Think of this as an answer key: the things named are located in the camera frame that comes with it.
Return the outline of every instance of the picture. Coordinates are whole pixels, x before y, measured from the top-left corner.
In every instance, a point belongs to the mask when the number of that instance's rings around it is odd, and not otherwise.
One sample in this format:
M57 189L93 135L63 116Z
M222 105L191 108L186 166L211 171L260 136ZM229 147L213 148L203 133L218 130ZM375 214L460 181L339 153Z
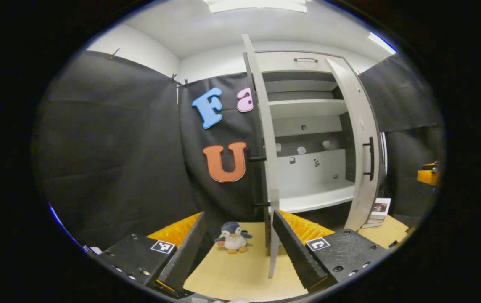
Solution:
M373 205L373 211L377 213L386 213L386 209L388 208L388 203L375 203Z

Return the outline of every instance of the white ceiling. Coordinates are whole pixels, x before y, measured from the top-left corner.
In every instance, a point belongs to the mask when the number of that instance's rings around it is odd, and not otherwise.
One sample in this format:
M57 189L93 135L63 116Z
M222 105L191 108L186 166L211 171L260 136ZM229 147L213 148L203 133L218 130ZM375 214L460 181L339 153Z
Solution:
M369 40L369 29L348 13L321 0L306 2L307 13L247 8L213 14L203 0L151 3L125 23L169 48L180 59L252 41L298 41L344 48L380 61L390 54Z

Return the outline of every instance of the open cabinet door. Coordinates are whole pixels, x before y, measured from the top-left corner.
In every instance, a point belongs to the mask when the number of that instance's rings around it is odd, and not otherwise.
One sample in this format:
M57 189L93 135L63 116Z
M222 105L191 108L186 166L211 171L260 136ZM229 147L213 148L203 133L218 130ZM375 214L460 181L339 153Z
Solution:
M356 154L354 195L345 228L358 230L370 215L379 181L379 131L367 95L343 58L325 59L340 86L351 118Z
M272 125L271 110L269 106L269 98L267 97L267 90L265 83L263 81L263 75L261 69L256 60L256 52L252 46L252 42L248 37L248 34L243 34L242 39L244 41L244 47L246 48L246 55L248 57L248 64L250 65L250 71L252 72L252 77L254 77L254 86L258 97L258 107L260 114L260 121L262 125L263 139L265 142L265 177L266 177L266 188L267 197L270 203L270 213L274 213L275 209L280 208L279 193L278 193L278 182L277 182L277 171L278 171L278 157L276 153L276 140L274 127ZM272 227L272 216L270 218L270 255L271 263L269 268L269 279L272 278L274 274L274 269L276 265L276 257L278 256L279 238L276 234L274 228Z

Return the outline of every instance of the white wall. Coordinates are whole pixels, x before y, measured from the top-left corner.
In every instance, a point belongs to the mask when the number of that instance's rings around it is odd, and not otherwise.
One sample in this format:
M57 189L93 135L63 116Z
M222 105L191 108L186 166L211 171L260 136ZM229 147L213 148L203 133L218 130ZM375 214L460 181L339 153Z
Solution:
M148 35L124 24L114 27L99 37L87 50L113 54L118 48L121 49L115 56L140 63L168 77L179 71L180 60L171 50Z
M292 51L313 51L328 54L335 54L346 58L355 71L363 72L377 61L364 57L360 54L335 48L306 42L293 41L264 41L252 42L256 51L269 50L292 50ZM226 46L225 48L214 48L202 53L195 54L181 60L178 79L188 79L194 82L208 77L240 73L246 71L246 65L242 53L246 51L243 44Z

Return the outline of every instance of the stack of books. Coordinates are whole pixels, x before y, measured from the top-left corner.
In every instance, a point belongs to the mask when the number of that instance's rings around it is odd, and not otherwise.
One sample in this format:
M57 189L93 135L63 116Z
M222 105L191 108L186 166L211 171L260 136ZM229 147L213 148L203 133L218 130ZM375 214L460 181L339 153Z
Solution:
M388 209L390 209L390 198L377 198L373 204L371 215L367 219L366 223L361 228L370 228L375 226L381 226L384 218L388 215Z

